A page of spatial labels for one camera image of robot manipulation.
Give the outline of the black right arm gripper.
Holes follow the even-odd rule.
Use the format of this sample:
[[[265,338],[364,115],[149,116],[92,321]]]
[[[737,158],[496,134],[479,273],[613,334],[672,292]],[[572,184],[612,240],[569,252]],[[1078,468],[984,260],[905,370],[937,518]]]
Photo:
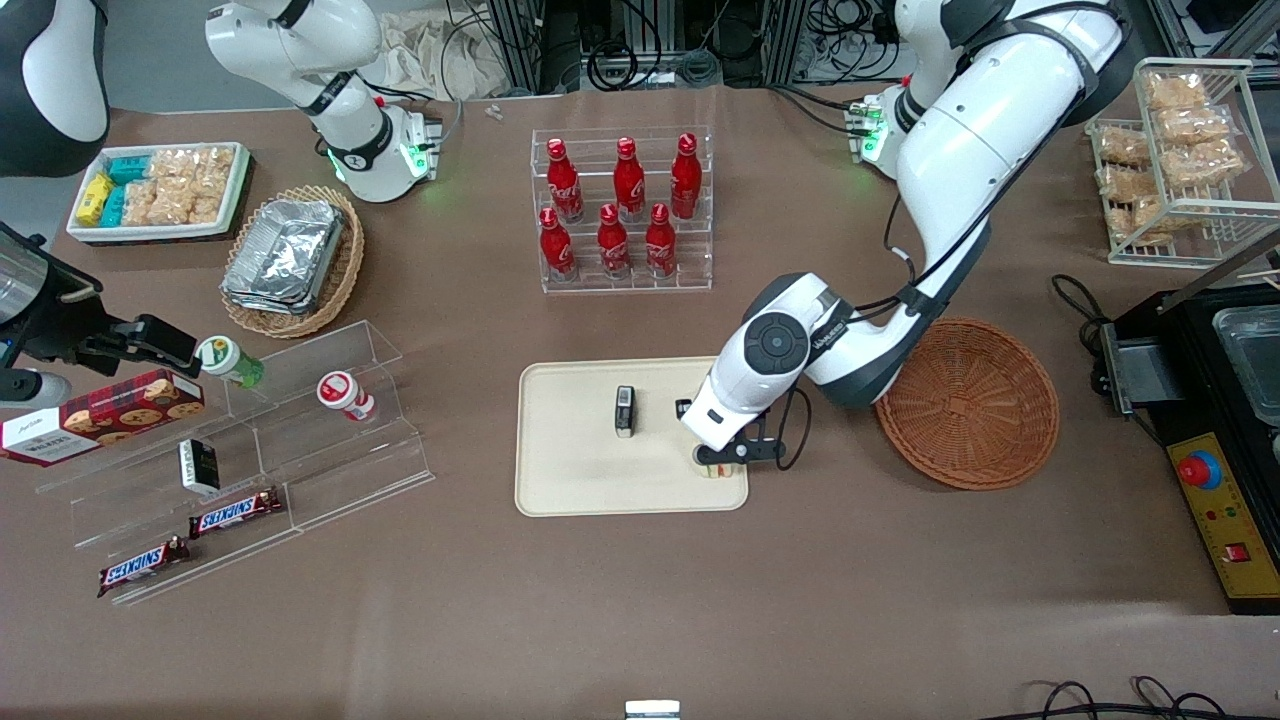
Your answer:
[[[110,372],[113,363],[150,363],[198,377],[200,340],[150,314],[109,316],[92,277],[51,258],[44,238],[3,227],[3,370],[22,354]]]

